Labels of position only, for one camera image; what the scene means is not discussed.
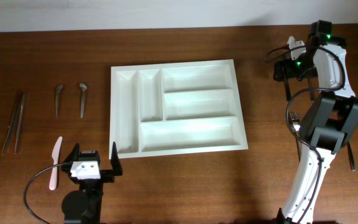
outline white cutlery tray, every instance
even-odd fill
[[[233,60],[111,67],[110,157],[248,149]]]

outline metal spoon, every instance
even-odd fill
[[[81,97],[81,118],[84,117],[84,109],[85,109],[85,90],[88,87],[84,83],[80,83],[80,88],[82,89],[82,97]]]
[[[55,89],[55,109],[56,109],[56,118],[59,114],[59,101],[60,101],[60,92],[63,89],[63,85],[59,85]]]

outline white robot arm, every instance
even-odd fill
[[[345,67],[346,43],[340,37],[335,37],[333,41],[330,41],[330,38],[334,38],[331,35],[331,23],[315,22],[311,26],[306,46],[303,41],[296,41],[290,37],[290,57],[287,55],[287,59],[275,64],[274,79],[285,82],[288,100],[291,94],[287,78],[297,77],[301,80],[317,76],[319,88],[325,89],[333,89],[344,83],[343,88],[338,90],[322,91],[302,120],[299,138],[307,144],[300,144],[298,172],[290,196],[278,212],[276,223],[313,222],[314,204],[324,176],[338,150],[348,144],[358,123],[358,99],[347,79]],[[330,118],[333,111],[338,113],[338,120]]]

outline white wall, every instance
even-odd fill
[[[358,23],[358,0],[0,0],[0,32]]]

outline metal tongs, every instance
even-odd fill
[[[5,153],[8,145],[9,145],[9,141],[12,138],[13,131],[16,128],[16,126],[17,126],[17,130],[16,130],[16,142],[15,142],[15,154],[17,154],[17,144],[19,142],[20,129],[22,126],[25,98],[26,98],[26,93],[24,93],[23,91],[19,91],[17,93],[16,100],[15,100],[15,106],[14,106],[13,114],[12,114],[12,118],[11,118],[11,123],[9,125],[9,130],[7,132],[4,146],[2,147],[2,154]]]

